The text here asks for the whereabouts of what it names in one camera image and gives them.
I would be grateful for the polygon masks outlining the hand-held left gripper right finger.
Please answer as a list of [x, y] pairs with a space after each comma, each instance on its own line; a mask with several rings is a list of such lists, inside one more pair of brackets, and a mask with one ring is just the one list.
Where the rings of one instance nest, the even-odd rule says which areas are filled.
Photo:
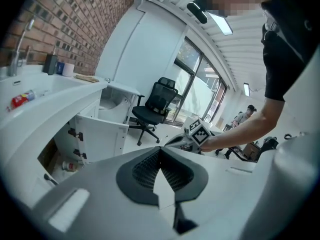
[[175, 219], [162, 240], [271, 240], [274, 152], [256, 163], [161, 148], [161, 166], [185, 175], [175, 192]]

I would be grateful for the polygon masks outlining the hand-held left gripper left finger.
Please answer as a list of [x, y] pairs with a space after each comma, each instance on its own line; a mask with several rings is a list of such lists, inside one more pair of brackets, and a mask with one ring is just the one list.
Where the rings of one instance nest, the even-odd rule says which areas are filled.
[[158, 206], [139, 204], [119, 189], [116, 175], [144, 148], [85, 166], [50, 190], [32, 209], [55, 240], [173, 240], [176, 232]]

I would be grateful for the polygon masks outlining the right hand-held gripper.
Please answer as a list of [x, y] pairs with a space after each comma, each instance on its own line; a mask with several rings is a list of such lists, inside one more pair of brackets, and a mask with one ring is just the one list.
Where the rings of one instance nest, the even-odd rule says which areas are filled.
[[182, 149], [195, 154], [202, 154], [201, 146], [210, 136], [218, 134], [218, 128], [211, 123], [188, 117], [183, 123], [184, 133], [178, 134], [170, 139], [164, 146]]

